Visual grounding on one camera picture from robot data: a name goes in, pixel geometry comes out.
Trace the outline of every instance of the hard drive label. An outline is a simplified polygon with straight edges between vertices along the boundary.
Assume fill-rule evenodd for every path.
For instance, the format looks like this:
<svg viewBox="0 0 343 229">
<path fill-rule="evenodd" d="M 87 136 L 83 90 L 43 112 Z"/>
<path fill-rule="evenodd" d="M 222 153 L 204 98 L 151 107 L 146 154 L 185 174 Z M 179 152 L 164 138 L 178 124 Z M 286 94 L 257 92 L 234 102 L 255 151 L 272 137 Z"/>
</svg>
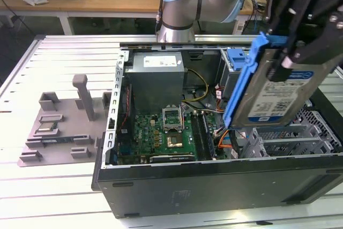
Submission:
<svg viewBox="0 0 343 229">
<path fill-rule="evenodd" d="M 307 84 L 312 71 L 293 71 L 285 82 L 266 82 L 248 118 L 253 122 L 276 121 L 283 117 L 298 97 L 298 89 Z"/>
</svg>

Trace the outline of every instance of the gray plastic block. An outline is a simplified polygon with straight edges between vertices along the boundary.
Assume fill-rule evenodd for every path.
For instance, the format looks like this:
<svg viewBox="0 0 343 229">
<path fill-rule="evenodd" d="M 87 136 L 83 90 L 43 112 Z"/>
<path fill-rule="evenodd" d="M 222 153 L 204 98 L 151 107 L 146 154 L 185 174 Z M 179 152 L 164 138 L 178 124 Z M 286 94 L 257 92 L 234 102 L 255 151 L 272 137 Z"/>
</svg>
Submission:
<svg viewBox="0 0 343 229">
<path fill-rule="evenodd" d="M 103 108 L 104 109 L 109 109 L 109 104 L 110 104 L 110 101 L 111 101 L 111 92 L 104 92 L 102 94 L 102 104 L 103 104 Z"/>
<path fill-rule="evenodd" d="M 84 104 L 82 103 L 81 99 L 76 99 L 75 104 L 76 104 L 78 109 L 85 109 Z"/>
<path fill-rule="evenodd" d="M 87 90 L 87 76 L 86 75 L 74 75 L 73 86 L 78 89 L 78 94 L 83 103 L 84 109 L 87 113 L 88 120 L 94 120 L 94 109 L 92 104 L 92 97 L 90 92 Z"/>
<path fill-rule="evenodd" d="M 39 121 L 41 123 L 50 123 L 50 122 L 61 122 L 63 121 L 63 115 L 62 114 L 56 114 L 56 115 L 42 115 L 39 118 Z"/>
<path fill-rule="evenodd" d="M 94 148 L 97 150 L 98 147 L 100 146 L 101 144 L 101 138 L 95 138 L 95 141 L 94 141 Z"/>
<path fill-rule="evenodd" d="M 19 159 L 18 165 L 23 167 L 93 162 L 96 157 L 95 142 L 102 138 L 102 133 L 106 130 L 108 111 L 104 111 L 102 98 L 94 98 L 92 101 L 92 122 L 88 120 L 84 109 L 78 109 L 75 99 L 62 99 L 54 103 L 58 111 L 44 111 L 41 108 L 23 149 L 23 152 L 34 152 L 22 155 L 24 157 Z M 54 130 L 58 130 L 58 135 L 53 135 L 52 131 L 36 133 L 42 123 L 51 122 L 56 123 Z M 78 157 L 74 158 L 71 155 L 71 148 L 80 147 L 79 143 L 87 144 L 82 147 L 87 147 L 89 157 L 76 154 Z M 38 151 L 39 156 L 35 156 L 35 151 Z"/>
<path fill-rule="evenodd" d="M 44 143 L 42 141 L 32 141 L 32 142 L 26 142 L 26 146 L 28 146 L 30 149 L 36 149 L 37 147 L 44 147 Z"/>
<path fill-rule="evenodd" d="M 87 137 L 75 138 L 74 142 L 75 142 L 76 145 L 86 145 L 86 144 L 92 144 L 93 140 L 90 137 L 90 135 L 87 135 Z"/>
<path fill-rule="evenodd" d="M 70 154 L 73 159 L 89 158 L 92 155 L 87 147 L 72 147 Z"/>
<path fill-rule="evenodd" d="M 24 151 L 21 153 L 19 159 L 23 162 L 30 162 L 30 161 L 40 161 L 42 158 L 41 153 L 38 150 L 32 151 Z"/>
<path fill-rule="evenodd" d="M 39 104 L 44 111 L 56 110 L 55 103 L 59 102 L 59 99 L 55 92 L 44 92 L 39 99 Z"/>
<path fill-rule="evenodd" d="M 46 131 L 46 132 L 35 132 L 33 137 L 51 137 L 51 136 L 58 136 L 60 133 L 59 129 L 54 129 L 53 131 Z"/>
</svg>

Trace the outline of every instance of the floor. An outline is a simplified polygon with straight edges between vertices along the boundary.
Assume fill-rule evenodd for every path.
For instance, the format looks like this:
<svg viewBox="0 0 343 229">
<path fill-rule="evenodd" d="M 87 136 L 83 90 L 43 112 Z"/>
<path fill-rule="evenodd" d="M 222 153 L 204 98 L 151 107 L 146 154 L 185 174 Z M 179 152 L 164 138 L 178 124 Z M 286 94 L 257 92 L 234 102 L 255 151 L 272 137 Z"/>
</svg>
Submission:
<svg viewBox="0 0 343 229">
<path fill-rule="evenodd" d="M 58 18 L 55 17 L 22 17 L 24 23 L 36 34 L 63 35 Z M 7 28 L 0 24 L 0 85 L 6 80 L 22 57 L 34 36 L 17 18 L 12 18 L 14 27 Z M 96 34 L 154 34 L 154 19 L 109 19 L 110 29 L 105 29 L 102 18 L 74 18 L 73 28 L 78 35 Z M 233 23 L 208 23 L 204 34 L 232 34 Z M 251 21 L 245 34 L 257 34 L 263 29 L 263 23 Z"/>
</svg>

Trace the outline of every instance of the metal table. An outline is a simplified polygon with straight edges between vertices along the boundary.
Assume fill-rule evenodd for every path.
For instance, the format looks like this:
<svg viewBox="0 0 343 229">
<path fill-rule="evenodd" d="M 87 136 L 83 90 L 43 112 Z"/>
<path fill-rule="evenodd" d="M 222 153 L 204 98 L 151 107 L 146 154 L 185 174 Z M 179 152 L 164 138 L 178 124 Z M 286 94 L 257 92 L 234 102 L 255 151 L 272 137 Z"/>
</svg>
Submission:
<svg viewBox="0 0 343 229">
<path fill-rule="evenodd" d="M 249 42 L 253 36 L 202 36 L 198 41 Z M 111 90 L 118 42 L 151 42 L 154 36 L 48 36 L 35 40 L 0 88 L 0 228 L 338 228 L 343 225 L 343 184 L 309 205 L 115 219 L 101 192 L 91 190 L 94 163 L 17 166 L 40 108 L 43 91 L 75 98 L 71 81 L 86 73 L 93 97 Z M 320 89 L 343 115 L 343 73 Z"/>
</svg>

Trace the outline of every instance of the yellow wire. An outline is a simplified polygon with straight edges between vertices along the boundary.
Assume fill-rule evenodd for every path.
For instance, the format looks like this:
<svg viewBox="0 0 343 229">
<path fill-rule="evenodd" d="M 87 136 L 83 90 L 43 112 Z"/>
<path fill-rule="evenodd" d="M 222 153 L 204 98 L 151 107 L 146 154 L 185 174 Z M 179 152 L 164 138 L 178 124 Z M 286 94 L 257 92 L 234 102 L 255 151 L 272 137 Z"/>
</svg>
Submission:
<svg viewBox="0 0 343 229">
<path fill-rule="evenodd" d="M 205 79 L 204 79 L 200 74 L 198 74 L 198 72 L 195 72 L 195 70 L 193 70 L 193 69 L 188 69 L 188 71 L 191 71 L 191 72 L 195 73 L 195 74 L 205 83 L 206 91 L 205 91 L 204 95 L 202 95 L 202 96 L 199 97 L 199 98 L 195 98 L 195 99 L 183 99 L 182 101 L 183 101 L 183 102 L 195 102 L 195 101 L 199 101 L 199 100 L 201 100 L 201 99 L 204 99 L 204 98 L 207 96 L 207 94 L 208 94 L 208 84 L 207 84 L 207 82 L 205 81 Z"/>
</svg>

